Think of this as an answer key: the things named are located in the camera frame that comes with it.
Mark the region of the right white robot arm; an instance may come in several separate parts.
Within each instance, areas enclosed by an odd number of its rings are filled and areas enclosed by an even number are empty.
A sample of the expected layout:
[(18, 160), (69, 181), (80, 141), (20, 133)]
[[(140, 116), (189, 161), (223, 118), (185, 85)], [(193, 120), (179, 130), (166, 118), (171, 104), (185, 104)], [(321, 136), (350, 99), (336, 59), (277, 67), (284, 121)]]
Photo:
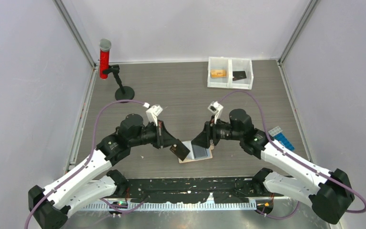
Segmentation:
[(191, 143), (209, 148), (220, 140), (238, 141), (242, 150), (271, 163), (287, 174), (282, 176), (262, 168), (253, 176), (253, 190), (260, 196), (281, 194), (309, 206), (322, 220), (337, 224), (355, 199), (348, 175), (340, 170), (319, 167), (285, 148), (264, 131), (254, 127), (243, 109), (229, 113), (229, 122), (211, 118)]

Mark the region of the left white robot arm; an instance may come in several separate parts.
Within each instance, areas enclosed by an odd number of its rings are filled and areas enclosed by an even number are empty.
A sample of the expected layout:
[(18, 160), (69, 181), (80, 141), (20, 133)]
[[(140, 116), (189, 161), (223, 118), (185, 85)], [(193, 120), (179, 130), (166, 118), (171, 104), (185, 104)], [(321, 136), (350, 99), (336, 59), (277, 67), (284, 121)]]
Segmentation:
[(93, 146), (93, 151), (74, 169), (44, 187), (33, 186), (28, 191), (30, 214), (42, 229), (61, 228), (76, 206), (83, 202), (77, 192), (87, 187), (89, 181), (100, 173), (108, 171), (131, 153), (131, 148), (150, 144), (154, 148), (176, 147), (181, 141), (170, 134), (162, 120), (144, 125), (138, 114), (129, 114), (115, 132)]

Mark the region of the black VIP credit card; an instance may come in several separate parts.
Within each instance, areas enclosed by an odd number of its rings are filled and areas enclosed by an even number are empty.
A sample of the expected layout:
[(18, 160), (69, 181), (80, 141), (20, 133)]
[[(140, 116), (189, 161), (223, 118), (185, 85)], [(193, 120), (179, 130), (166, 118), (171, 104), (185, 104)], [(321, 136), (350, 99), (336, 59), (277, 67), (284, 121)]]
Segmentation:
[(177, 156), (181, 161), (184, 161), (190, 153), (190, 149), (179, 139), (176, 139), (171, 147), (170, 151)]

